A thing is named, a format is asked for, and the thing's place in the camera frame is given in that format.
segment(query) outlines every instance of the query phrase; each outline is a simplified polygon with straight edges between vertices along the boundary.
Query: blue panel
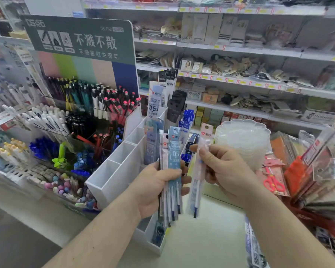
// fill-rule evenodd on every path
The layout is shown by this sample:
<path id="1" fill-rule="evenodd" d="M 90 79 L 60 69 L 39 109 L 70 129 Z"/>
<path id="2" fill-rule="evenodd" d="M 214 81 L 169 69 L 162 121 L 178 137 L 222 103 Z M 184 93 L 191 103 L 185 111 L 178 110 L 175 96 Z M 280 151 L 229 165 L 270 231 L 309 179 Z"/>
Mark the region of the blue panel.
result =
<path id="1" fill-rule="evenodd" d="M 138 94 L 138 76 L 134 65 L 112 62 L 115 83 L 117 87 L 121 85 L 129 94 Z"/>

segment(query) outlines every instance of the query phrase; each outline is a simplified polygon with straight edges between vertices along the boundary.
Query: white acrylic organizer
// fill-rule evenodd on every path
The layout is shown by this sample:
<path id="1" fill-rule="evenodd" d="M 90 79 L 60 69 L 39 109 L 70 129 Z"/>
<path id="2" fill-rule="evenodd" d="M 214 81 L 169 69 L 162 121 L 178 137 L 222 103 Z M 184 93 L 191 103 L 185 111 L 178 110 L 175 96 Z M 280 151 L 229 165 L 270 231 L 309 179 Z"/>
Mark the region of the white acrylic organizer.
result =
<path id="1" fill-rule="evenodd" d="M 167 108 L 160 108 L 158 117 L 166 119 Z M 86 185 L 96 198 L 99 208 L 107 207 L 116 199 L 129 184 L 138 176 L 144 165 L 146 136 L 144 119 L 134 120 L 134 130 L 125 135 L 122 144 L 106 159 L 101 166 L 88 178 Z M 165 237 L 158 247 L 151 243 L 157 223 L 157 213 L 143 219 L 133 234 L 133 239 L 150 250 L 161 254 Z"/>

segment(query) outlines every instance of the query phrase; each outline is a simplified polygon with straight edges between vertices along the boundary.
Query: scissors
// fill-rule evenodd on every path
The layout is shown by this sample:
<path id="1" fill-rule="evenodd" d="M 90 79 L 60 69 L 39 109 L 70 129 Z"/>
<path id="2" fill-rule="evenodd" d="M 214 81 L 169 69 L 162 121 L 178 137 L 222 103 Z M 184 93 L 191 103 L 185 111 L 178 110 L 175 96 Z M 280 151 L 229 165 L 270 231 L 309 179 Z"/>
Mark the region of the scissors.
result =
<path id="1" fill-rule="evenodd" d="M 267 178 L 263 182 L 264 186 L 271 192 L 285 192 L 285 186 L 275 178 L 269 167 L 265 168 L 265 172 L 267 173 Z"/>

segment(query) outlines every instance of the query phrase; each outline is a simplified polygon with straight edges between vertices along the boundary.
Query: green panel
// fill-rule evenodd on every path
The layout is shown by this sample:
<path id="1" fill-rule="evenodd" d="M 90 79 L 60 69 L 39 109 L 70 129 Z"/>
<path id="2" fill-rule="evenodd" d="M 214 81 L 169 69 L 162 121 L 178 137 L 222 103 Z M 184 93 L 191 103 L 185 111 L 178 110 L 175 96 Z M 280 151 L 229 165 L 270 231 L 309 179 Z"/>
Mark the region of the green panel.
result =
<path id="1" fill-rule="evenodd" d="M 87 81 L 91 84 L 95 84 L 97 82 L 91 59 L 72 56 L 72 61 L 78 73 L 78 79 Z"/>
<path id="2" fill-rule="evenodd" d="M 75 64 L 73 63 L 71 56 L 62 55 L 60 53 L 54 53 L 53 55 L 56 59 L 57 65 L 63 78 L 72 78 L 73 76 L 78 76 Z"/>

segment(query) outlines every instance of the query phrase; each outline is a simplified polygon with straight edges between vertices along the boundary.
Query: fingernail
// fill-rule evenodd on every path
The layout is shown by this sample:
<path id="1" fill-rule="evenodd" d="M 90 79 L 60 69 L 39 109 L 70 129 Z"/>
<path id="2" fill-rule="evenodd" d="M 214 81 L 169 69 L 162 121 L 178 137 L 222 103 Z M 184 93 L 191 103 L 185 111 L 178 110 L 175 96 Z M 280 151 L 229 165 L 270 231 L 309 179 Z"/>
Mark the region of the fingernail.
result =
<path id="1" fill-rule="evenodd" d="M 206 149 L 201 148 L 200 149 L 200 155 L 205 156 L 206 155 Z"/>

